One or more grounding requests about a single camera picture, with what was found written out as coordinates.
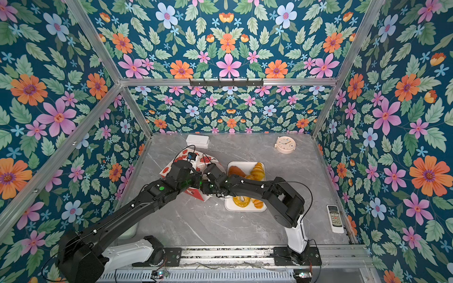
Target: aluminum frame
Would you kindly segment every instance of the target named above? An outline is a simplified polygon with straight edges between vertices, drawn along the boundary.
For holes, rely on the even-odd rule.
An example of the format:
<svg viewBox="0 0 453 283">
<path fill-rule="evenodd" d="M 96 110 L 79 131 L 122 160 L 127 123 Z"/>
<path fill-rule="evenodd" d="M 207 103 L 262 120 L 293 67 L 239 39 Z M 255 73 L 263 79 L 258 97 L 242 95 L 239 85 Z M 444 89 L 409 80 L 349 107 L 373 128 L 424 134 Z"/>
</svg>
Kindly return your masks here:
<svg viewBox="0 0 453 283">
<path fill-rule="evenodd" d="M 121 87 L 119 84 L 114 84 L 110 88 L 85 119 L 66 138 L 57 151 L 52 154 L 27 185 L 25 185 L 18 195 L 2 211 L 0 214 L 0 242 L 2 242 L 11 228 L 13 228 L 14 224 L 16 224 L 23 215 L 24 211 L 33 204 L 35 198 L 53 178 L 55 171 L 59 169 L 71 155 L 77 143 L 83 140 L 83 137 L 99 120 L 99 117 L 106 111 L 107 107 L 113 103 L 120 90 Z"/>
<path fill-rule="evenodd" d="M 363 20 L 360 23 L 359 28 L 357 29 L 356 38 L 354 39 L 354 42 L 352 43 L 351 48 L 349 49 L 346 58 L 343 61 L 340 71 L 338 72 L 337 84 L 330 91 L 329 96 L 324 103 L 324 107 L 321 110 L 321 113 L 319 113 L 318 121 L 312 132 L 313 137 L 316 137 L 322 127 L 322 124 L 324 124 L 325 120 L 327 119 L 329 111 L 335 102 L 335 97 L 340 92 L 344 81 L 346 80 L 346 77 L 351 70 L 352 64 L 356 60 L 356 57 L 359 54 L 360 49 L 362 48 L 362 45 L 365 42 L 365 39 L 368 36 L 374 21 L 376 20 L 376 17 L 379 15 L 379 11 L 381 10 L 384 2 L 385 0 L 371 0 L 370 5 L 368 6 L 368 10 L 365 12 Z"/>
</svg>

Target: teal wallpaper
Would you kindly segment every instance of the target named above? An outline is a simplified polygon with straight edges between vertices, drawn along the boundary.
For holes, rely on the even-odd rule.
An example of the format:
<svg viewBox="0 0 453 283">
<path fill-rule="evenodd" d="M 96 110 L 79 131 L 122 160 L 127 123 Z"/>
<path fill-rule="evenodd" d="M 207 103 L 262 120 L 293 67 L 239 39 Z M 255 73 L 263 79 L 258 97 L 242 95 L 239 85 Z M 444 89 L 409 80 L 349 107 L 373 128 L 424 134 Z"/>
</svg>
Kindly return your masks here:
<svg viewBox="0 0 453 283">
<path fill-rule="evenodd" d="M 316 137 L 386 283 L 453 282 L 453 1 L 392 1 Z"/>
</svg>

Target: light blue flower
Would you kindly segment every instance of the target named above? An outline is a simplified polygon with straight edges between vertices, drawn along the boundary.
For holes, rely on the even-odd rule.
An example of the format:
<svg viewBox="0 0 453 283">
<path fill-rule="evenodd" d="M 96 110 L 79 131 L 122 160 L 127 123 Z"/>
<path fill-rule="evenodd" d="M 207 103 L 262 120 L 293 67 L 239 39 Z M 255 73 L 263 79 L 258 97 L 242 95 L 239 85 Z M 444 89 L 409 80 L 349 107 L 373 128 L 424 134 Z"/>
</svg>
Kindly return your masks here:
<svg viewBox="0 0 453 283">
<path fill-rule="evenodd" d="M 438 70 L 435 70 L 434 73 L 437 73 L 436 77 L 442 75 L 445 76 L 445 71 L 448 71 L 450 67 L 444 68 L 444 64 L 441 64 Z"/>
<path fill-rule="evenodd" d="M 49 219 L 49 216 L 51 215 L 52 213 L 49 212 L 49 209 L 46 210 L 46 212 L 42 212 L 41 213 L 41 216 L 43 217 L 43 220 L 47 220 Z"/>
<path fill-rule="evenodd" d="M 8 151 L 9 151 L 10 153 L 8 153 L 8 154 L 6 155 L 6 157 L 12 156 L 13 159 L 16 159 L 16 157 L 17 157 L 18 155 L 22 155 L 22 153 L 20 153 L 19 150 L 20 150 L 20 148 L 16 148 L 16 149 L 8 148 Z"/>
<path fill-rule="evenodd" d="M 11 129 L 11 133 L 16 133 L 16 137 L 18 137 L 20 134 L 24 134 L 24 129 L 25 128 L 19 128 L 19 125 L 16 125 L 15 129 Z"/>
<path fill-rule="evenodd" d="M 2 58 L 2 60 L 3 60 L 3 61 L 8 61 L 9 64 L 11 64 L 12 61 L 15 61 L 15 60 L 16 60 L 15 58 L 12 58 L 12 57 L 11 57 L 11 56 L 12 56 L 11 53 L 6 54 L 6 53 L 3 52 L 3 51 L 2 51 L 1 53 L 2 53 L 2 55 L 4 56 L 4 57 Z"/>
<path fill-rule="evenodd" d="M 269 18 L 271 18 L 271 20 L 275 20 L 275 18 L 277 18 L 277 16 L 278 15 L 275 13 L 275 10 L 272 13 L 269 12 Z"/>
<path fill-rule="evenodd" d="M 416 149 L 416 151 L 418 152 L 418 153 L 417 153 L 417 156 L 420 156 L 420 155 L 421 155 L 421 156 L 424 157 L 425 154 L 428 153 L 428 151 L 424 149 L 424 146 L 420 146 L 420 149 Z"/>
</svg>

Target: pink flower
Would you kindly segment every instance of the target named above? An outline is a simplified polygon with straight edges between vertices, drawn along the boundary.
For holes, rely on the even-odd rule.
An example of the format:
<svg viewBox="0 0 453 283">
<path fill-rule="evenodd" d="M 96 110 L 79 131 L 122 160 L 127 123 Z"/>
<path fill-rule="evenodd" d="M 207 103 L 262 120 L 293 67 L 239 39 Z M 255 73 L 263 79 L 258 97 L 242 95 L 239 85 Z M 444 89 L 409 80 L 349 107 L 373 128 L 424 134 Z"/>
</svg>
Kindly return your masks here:
<svg viewBox="0 0 453 283">
<path fill-rule="evenodd" d="M 313 70 L 310 71 L 310 74 L 318 74 L 316 77 L 331 77 L 333 76 L 333 71 L 331 68 L 335 68 L 340 64 L 339 61 L 333 61 L 333 53 L 330 53 L 327 55 L 326 60 L 322 60 L 321 58 L 316 59 L 316 66 L 318 68 L 313 68 Z"/>
<path fill-rule="evenodd" d="M 109 108 L 107 108 L 106 111 L 100 116 L 101 121 L 103 121 L 104 119 L 109 120 L 109 119 L 110 119 L 109 114 L 110 114 L 111 112 L 112 112 L 112 110 L 110 110 Z"/>
<path fill-rule="evenodd" d="M 170 93 L 174 93 L 176 96 L 179 96 L 180 93 L 184 93 L 182 86 L 169 86 L 169 88 Z"/>
<path fill-rule="evenodd" d="M 401 102 L 393 102 L 392 105 L 389 108 L 389 101 L 387 98 L 384 98 L 381 103 L 381 108 L 380 109 L 374 109 L 373 110 L 373 115 L 377 119 L 374 124 L 373 124 L 373 129 L 379 129 L 382 126 L 382 132 L 384 135 L 388 135 L 390 132 L 390 124 L 397 126 L 401 124 L 401 119 L 397 115 L 392 115 L 398 109 L 400 108 Z"/>
<path fill-rule="evenodd" d="M 352 127 L 350 127 L 350 126 L 348 125 L 348 126 L 346 127 L 346 129 L 344 129 L 344 130 L 345 130 L 345 132 L 344 132 L 345 137 L 347 137 L 348 139 L 350 139 L 350 138 L 352 137 L 352 135 L 353 135 L 353 133 L 352 133 L 352 130 L 353 130 L 353 129 L 354 129 L 354 128 L 352 128 Z"/>
<path fill-rule="evenodd" d="M 44 206 L 44 202 L 40 201 L 32 206 L 30 206 L 24 214 L 22 214 L 22 217 L 19 219 L 17 222 L 17 229 L 22 230 L 25 225 L 28 223 L 28 219 L 30 221 L 38 221 L 39 220 L 39 213 L 35 212 L 37 210 L 40 210 Z"/>
<path fill-rule="evenodd" d="M 381 105 L 381 100 L 384 99 L 384 96 L 382 95 L 382 92 L 374 93 L 374 98 L 371 99 L 371 102 L 373 102 L 373 106 L 376 107 L 376 105 Z"/>
<path fill-rule="evenodd" d="M 165 104 L 168 104 L 170 106 L 173 105 L 174 103 L 173 97 L 164 96 L 164 102 Z"/>
<path fill-rule="evenodd" d="M 46 125 L 40 125 L 39 122 L 36 120 L 33 121 L 33 125 L 28 124 L 25 125 L 25 127 L 30 130 L 27 133 L 27 136 L 31 137 L 32 135 L 34 135 L 35 139 L 37 140 L 41 139 L 41 135 L 47 135 L 47 133 L 44 131 Z"/>
<path fill-rule="evenodd" d="M 236 70 L 239 68 L 242 63 L 239 61 L 233 62 L 233 56 L 230 53 L 227 53 L 225 55 L 225 63 L 224 62 L 216 62 L 217 67 L 223 69 L 219 73 L 219 77 L 226 77 L 228 75 L 228 78 L 233 77 L 238 77 L 239 72 Z"/>
<path fill-rule="evenodd" d="M 255 4 L 255 6 L 258 6 L 260 4 L 260 0 L 247 0 L 247 2 Z"/>
<path fill-rule="evenodd" d="M 258 54 L 256 54 L 256 51 L 253 51 L 252 52 L 249 52 L 249 57 L 247 57 L 247 60 L 250 60 L 250 64 L 252 64 L 253 62 L 258 62 L 258 58 L 260 56 Z"/>
<path fill-rule="evenodd" d="M 356 107 L 356 103 L 353 102 L 352 104 L 350 102 L 347 103 L 347 109 L 344 110 L 346 114 L 346 120 L 350 119 L 351 121 L 354 119 L 354 114 L 357 113 L 357 110 L 354 109 Z"/>
<path fill-rule="evenodd" d="M 332 180 L 333 186 L 335 187 L 335 189 L 336 189 L 337 191 L 339 191 L 339 190 L 340 190 L 340 187 L 338 186 L 337 183 L 338 183 L 338 180 L 340 179 L 340 177 L 339 177 L 338 175 L 335 175 L 335 174 L 333 173 L 332 167 L 330 167 L 330 170 L 327 168 L 327 170 L 328 170 L 329 173 L 330 173 L 330 178 L 331 178 L 331 180 Z"/>
<path fill-rule="evenodd" d="M 204 0 L 192 0 L 192 5 L 197 6 L 198 2 L 204 3 Z"/>
<path fill-rule="evenodd" d="M 203 51 L 200 51 L 198 59 L 200 59 L 200 63 L 204 62 L 207 64 L 208 60 L 210 60 L 211 58 L 207 55 L 207 52 L 203 53 Z"/>
<path fill-rule="evenodd" d="M 277 86 L 277 92 L 281 92 L 281 95 L 285 95 L 287 92 L 291 92 L 291 86 Z"/>
<path fill-rule="evenodd" d="M 255 93 L 259 93 L 260 97 L 263 97 L 264 94 L 270 94 L 269 89 L 271 89 L 271 86 L 262 86 L 260 88 L 255 89 Z"/>
<path fill-rule="evenodd" d="M 411 249 L 414 249 L 414 247 L 417 247 L 418 249 L 422 248 L 422 245 L 420 245 L 419 241 L 422 239 L 422 236 L 419 234 L 414 234 L 414 229 L 412 227 L 409 227 L 409 230 L 406 228 L 403 228 L 404 235 L 403 240 L 406 242 L 409 242 L 409 247 Z"/>
<path fill-rule="evenodd" d="M 142 67 L 146 67 L 146 69 L 149 71 L 149 70 L 154 70 L 154 62 L 153 61 L 150 61 L 148 58 L 146 58 L 145 60 L 144 59 L 141 59 L 142 60 Z"/>
<path fill-rule="evenodd" d="M 141 79 L 143 78 L 142 75 L 149 74 L 147 70 L 140 68 L 142 66 L 142 61 L 140 59 L 135 59 L 134 62 L 132 62 L 132 59 L 126 54 L 123 55 L 123 59 L 126 62 L 120 61 L 118 62 L 118 65 L 123 69 L 127 69 L 127 77 L 135 76 L 136 78 Z"/>
<path fill-rule="evenodd" d="M 296 95 L 288 96 L 288 100 L 286 102 L 288 102 L 289 105 L 296 104 L 298 99 L 299 98 Z"/>
<path fill-rule="evenodd" d="M 49 134 L 51 137 L 54 137 L 60 133 L 60 127 L 65 134 L 72 133 L 72 131 L 76 128 L 76 124 L 69 119 L 74 118 L 77 112 L 74 109 L 68 109 L 65 111 L 63 99 L 57 99 L 55 102 L 56 109 L 47 102 L 44 102 L 43 106 L 50 115 L 41 114 L 36 118 L 36 120 L 46 125 L 52 123 L 49 127 Z"/>
<path fill-rule="evenodd" d="M 371 179 L 373 182 L 376 180 L 376 177 L 379 177 L 379 174 L 376 172 L 377 167 L 373 167 L 371 164 L 368 164 L 368 168 L 366 169 L 366 173 L 368 176 L 366 177 L 367 179 Z"/>
<path fill-rule="evenodd" d="M 72 167 L 71 168 L 71 174 L 69 174 L 68 177 L 72 178 L 72 181 L 75 183 L 77 182 L 77 179 L 82 180 L 82 174 L 85 172 L 85 170 L 82 170 L 80 166 L 77 166 L 77 168 Z"/>
<path fill-rule="evenodd" d="M 251 96 L 249 96 L 248 98 L 244 99 L 244 101 L 246 102 L 246 105 L 248 105 L 248 106 L 252 106 L 252 105 L 254 105 L 256 103 L 255 102 L 255 98 L 254 97 L 252 98 Z"/>
<path fill-rule="evenodd" d="M 197 95 L 198 97 L 201 97 L 202 93 L 206 93 L 206 90 L 203 89 L 202 86 L 189 86 L 189 89 L 191 89 L 190 94 L 191 95 Z"/>
<path fill-rule="evenodd" d="M 390 168 L 391 170 L 389 168 L 384 168 L 384 173 L 387 174 L 387 176 L 389 176 L 385 178 L 384 183 L 386 184 L 391 183 L 394 192 L 398 190 L 398 185 L 400 185 L 401 187 L 407 187 L 406 182 L 404 182 L 403 179 L 401 179 L 406 175 L 406 171 L 402 169 L 397 171 L 395 163 L 393 163 Z"/>
<path fill-rule="evenodd" d="M 209 105 L 209 106 L 213 106 L 213 105 L 217 105 L 217 99 L 215 99 L 212 95 L 206 99 L 206 105 Z"/>
<path fill-rule="evenodd" d="M 61 185 L 61 179 L 57 178 L 57 177 L 61 176 L 61 174 L 63 174 L 63 170 L 58 169 L 57 171 L 55 171 L 55 173 L 53 174 L 52 180 L 50 180 L 46 184 L 46 191 L 50 192 L 54 185 L 57 185 L 57 186 Z"/>
<path fill-rule="evenodd" d="M 347 195 L 347 193 L 343 193 L 343 196 L 341 197 L 345 203 L 348 203 L 349 202 L 349 196 Z"/>
<path fill-rule="evenodd" d="M 424 19 L 429 22 L 433 17 L 433 13 L 437 12 L 440 8 L 442 8 L 442 4 L 439 3 L 439 0 L 426 0 L 426 7 L 418 11 L 418 14 L 422 15 L 418 23 L 420 24 Z"/>
<path fill-rule="evenodd" d="M 79 102 L 77 99 L 74 98 L 74 93 L 69 93 L 67 91 L 64 92 L 64 96 L 62 96 L 61 99 L 66 101 L 65 102 L 66 106 L 71 106 L 71 107 L 75 106 L 74 103 Z"/>
<path fill-rule="evenodd" d="M 410 195 L 410 199 L 412 201 L 410 201 L 409 199 L 403 200 L 404 204 L 410 207 L 408 210 L 406 210 L 407 216 L 412 217 L 415 215 L 415 220 L 417 220 L 417 223 L 419 225 L 423 224 L 423 217 L 426 218 L 427 220 L 434 219 L 431 213 L 424 209 L 429 207 L 428 200 L 421 200 L 419 202 L 419 197 L 415 193 L 412 193 Z"/>
<path fill-rule="evenodd" d="M 314 67 L 316 64 L 316 60 L 312 59 L 312 58 L 308 58 L 307 61 L 304 61 L 304 69 L 309 69 L 311 70 L 311 67 Z"/>
<path fill-rule="evenodd" d="M 23 239 L 21 244 L 24 245 L 24 249 L 22 250 L 22 255 L 26 254 L 30 251 L 31 254 L 35 254 L 38 250 L 38 247 L 44 245 L 46 243 L 45 240 L 42 238 L 46 235 L 46 232 L 41 232 L 38 235 L 36 230 L 33 230 L 30 234 L 30 239 Z"/>
<path fill-rule="evenodd" d="M 104 126 L 104 127 L 101 127 L 101 136 L 104 137 L 105 139 L 108 139 L 109 137 L 111 137 L 111 132 L 112 130 L 109 129 L 108 126 Z"/>
<path fill-rule="evenodd" d="M 9 18 L 13 22 L 17 23 L 17 19 L 13 15 L 17 13 L 16 8 L 7 5 L 8 5 L 7 0 L 0 0 L 0 20 L 6 21 Z"/>
<path fill-rule="evenodd" d="M 123 105 L 123 103 L 121 102 L 121 99 L 122 99 L 122 98 L 123 98 L 123 97 L 122 97 L 121 95 L 119 95 L 119 94 L 115 97 L 115 100 L 113 101 L 113 106 L 114 106 L 115 108 L 118 108 L 118 106 Z"/>
<path fill-rule="evenodd" d="M 419 139 L 420 137 L 420 134 L 422 135 L 426 135 L 428 133 L 427 130 L 425 130 L 425 128 L 429 125 L 428 122 L 424 122 L 422 123 L 422 119 L 421 118 L 418 118 L 417 119 L 417 123 L 410 123 L 410 127 L 412 128 L 410 131 L 409 131 L 409 134 L 414 134 L 415 137 L 417 139 Z"/>
</svg>

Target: white plastic container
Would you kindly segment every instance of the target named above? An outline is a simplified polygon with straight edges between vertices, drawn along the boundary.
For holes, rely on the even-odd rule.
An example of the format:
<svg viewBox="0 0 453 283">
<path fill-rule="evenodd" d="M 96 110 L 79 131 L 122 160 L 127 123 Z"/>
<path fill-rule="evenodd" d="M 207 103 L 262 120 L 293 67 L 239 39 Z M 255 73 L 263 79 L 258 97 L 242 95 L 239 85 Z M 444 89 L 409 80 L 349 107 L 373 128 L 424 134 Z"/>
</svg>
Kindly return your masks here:
<svg viewBox="0 0 453 283">
<path fill-rule="evenodd" d="M 250 171 L 252 171 L 252 169 L 253 169 L 253 167 L 255 167 L 256 163 L 257 162 L 231 161 L 228 164 L 228 169 L 226 170 L 226 172 L 230 171 L 231 166 L 237 166 L 246 175 L 249 175 Z M 246 207 L 240 207 L 234 203 L 233 197 L 227 197 L 225 199 L 225 208 L 229 211 L 261 212 L 261 211 L 265 211 L 267 207 L 266 207 L 266 204 L 263 204 L 263 207 L 261 209 L 258 209 L 255 207 L 255 205 L 253 204 L 252 201 L 250 201 L 249 205 L 247 205 Z"/>
</svg>

